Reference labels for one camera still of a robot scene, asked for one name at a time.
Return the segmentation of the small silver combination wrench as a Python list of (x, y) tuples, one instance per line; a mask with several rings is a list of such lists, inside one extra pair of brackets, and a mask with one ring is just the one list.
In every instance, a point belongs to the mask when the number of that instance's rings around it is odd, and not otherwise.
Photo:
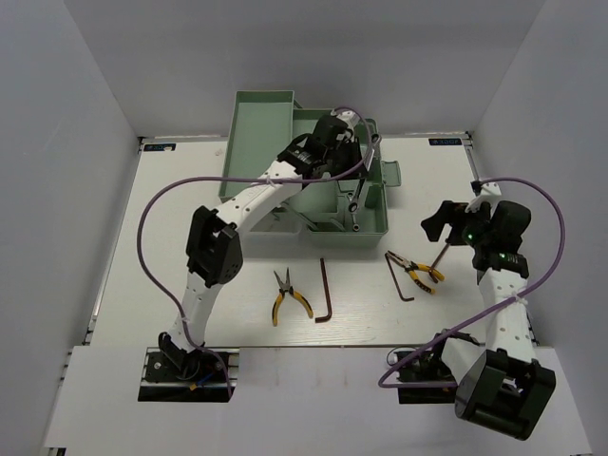
[(358, 222), (358, 212), (351, 213), (351, 221), (352, 221), (352, 230), (354, 232), (360, 231), (360, 224)]

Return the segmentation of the green plastic toolbox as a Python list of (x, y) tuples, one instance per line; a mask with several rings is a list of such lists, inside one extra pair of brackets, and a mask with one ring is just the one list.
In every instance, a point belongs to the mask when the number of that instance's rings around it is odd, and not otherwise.
[[(232, 200), (260, 179), (284, 150), (301, 152), (331, 108), (305, 108), (291, 90), (241, 90), (236, 95), (218, 197)], [(387, 190), (401, 183), (396, 161), (381, 157), (375, 120), (357, 121), (324, 161), (305, 168), (302, 190), (259, 222), (257, 233), (302, 229), (330, 248), (374, 248), (389, 231)]]

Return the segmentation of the long brown hex key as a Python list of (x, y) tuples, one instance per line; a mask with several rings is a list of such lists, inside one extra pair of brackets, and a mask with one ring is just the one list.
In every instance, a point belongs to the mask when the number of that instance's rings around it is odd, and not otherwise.
[(332, 319), (332, 316), (333, 316), (333, 305), (332, 305), (331, 292), (330, 292), (329, 281), (328, 281), (328, 276), (327, 276), (326, 262), (325, 262), (325, 259), (323, 257), (319, 259), (319, 264), (320, 264), (320, 271), (321, 271), (321, 277), (322, 277), (322, 283), (323, 283), (323, 289), (324, 289), (324, 296), (325, 296), (327, 311), (326, 311), (325, 315), (318, 316), (314, 320), (315, 324), (321, 324), (321, 323), (329, 322)]

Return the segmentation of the large silver ratchet wrench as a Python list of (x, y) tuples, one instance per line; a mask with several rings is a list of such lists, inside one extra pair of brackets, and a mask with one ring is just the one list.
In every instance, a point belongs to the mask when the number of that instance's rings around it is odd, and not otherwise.
[[(378, 148), (382, 137), (380, 134), (375, 133), (371, 136), (371, 142), (366, 152), (366, 163), (371, 164), (371, 161), (375, 155), (376, 149)], [(361, 178), (356, 186), (353, 194), (349, 194), (349, 205), (348, 210), (352, 215), (355, 215), (360, 208), (360, 197), (366, 182), (366, 177)]]

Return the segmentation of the thin brown hex key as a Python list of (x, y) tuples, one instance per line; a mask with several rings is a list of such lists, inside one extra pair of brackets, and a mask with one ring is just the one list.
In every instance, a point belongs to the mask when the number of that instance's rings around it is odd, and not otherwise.
[(442, 261), (443, 257), (446, 255), (446, 253), (447, 253), (447, 251), (448, 251), (449, 248), (450, 248), (450, 244), (446, 242), (444, 244), (444, 247), (442, 248), (442, 250), (439, 252), (439, 254), (437, 255), (437, 257), (434, 258), (433, 262), (429, 266), (429, 268), (430, 268), (431, 271), (435, 271), (437, 269), (438, 265)]

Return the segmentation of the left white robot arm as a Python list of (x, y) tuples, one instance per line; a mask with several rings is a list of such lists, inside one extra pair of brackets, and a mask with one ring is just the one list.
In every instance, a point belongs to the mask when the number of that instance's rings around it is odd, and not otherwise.
[(242, 237), (310, 181), (325, 175), (340, 180), (366, 176), (380, 137), (368, 130), (367, 141), (360, 142), (354, 132), (360, 121), (347, 110), (322, 116), (313, 132), (293, 139), (257, 182), (213, 209), (201, 206), (195, 211), (179, 316), (159, 336), (168, 368), (179, 378), (192, 378), (200, 370), (205, 329), (219, 291), (243, 264)]

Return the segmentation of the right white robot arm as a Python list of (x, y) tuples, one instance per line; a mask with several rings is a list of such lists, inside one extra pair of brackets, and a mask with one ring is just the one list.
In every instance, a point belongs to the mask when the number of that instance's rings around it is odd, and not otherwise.
[(516, 202), (485, 201), (470, 209), (465, 202), (445, 200), (421, 223), (431, 241), (448, 225), (448, 244), (473, 248), (472, 265), (488, 312), (484, 345), (456, 332), (430, 353), (430, 370), (457, 381), (458, 418), (521, 441), (531, 435), (556, 387), (555, 373), (535, 354), (522, 296), (529, 271), (519, 248), (530, 222), (530, 211)]

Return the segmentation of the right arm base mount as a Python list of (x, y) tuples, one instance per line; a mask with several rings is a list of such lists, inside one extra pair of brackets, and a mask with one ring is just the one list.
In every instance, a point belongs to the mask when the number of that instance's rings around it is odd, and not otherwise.
[[(454, 383), (455, 378), (450, 368), (441, 359), (445, 344), (446, 341), (440, 342), (407, 366), (400, 368), (397, 380), (401, 383)], [(398, 346), (387, 354), (387, 364), (391, 367), (415, 350), (416, 347), (413, 346)], [(400, 405), (453, 405), (456, 389), (456, 387), (398, 389), (398, 401)]]

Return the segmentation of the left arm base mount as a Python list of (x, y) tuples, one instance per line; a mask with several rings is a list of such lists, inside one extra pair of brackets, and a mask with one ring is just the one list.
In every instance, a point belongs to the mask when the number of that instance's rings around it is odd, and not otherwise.
[(227, 403), (238, 380), (239, 351), (204, 353), (182, 350), (168, 333), (144, 358), (138, 401), (141, 403)]

